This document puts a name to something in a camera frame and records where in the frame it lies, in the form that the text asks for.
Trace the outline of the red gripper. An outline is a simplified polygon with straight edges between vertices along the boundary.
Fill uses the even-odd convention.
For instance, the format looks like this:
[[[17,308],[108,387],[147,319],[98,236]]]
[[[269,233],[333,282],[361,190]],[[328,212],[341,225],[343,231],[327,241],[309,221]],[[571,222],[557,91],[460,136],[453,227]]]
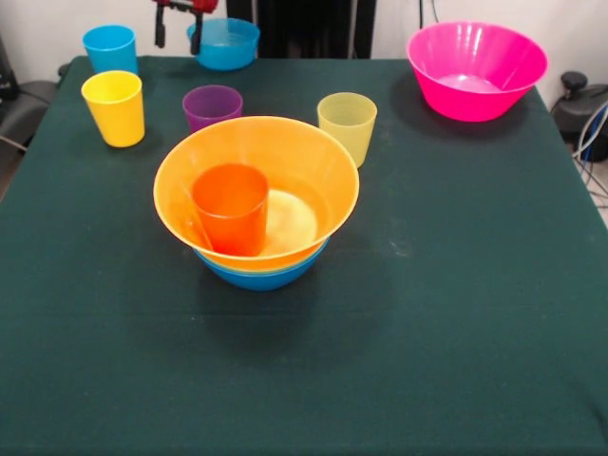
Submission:
[[[200,53],[200,40],[202,35],[203,14],[211,14],[218,7],[218,0],[155,0],[158,4],[155,18],[155,46],[165,46],[165,7],[180,11],[188,11],[195,16],[195,27],[190,38],[190,52],[192,55]]]

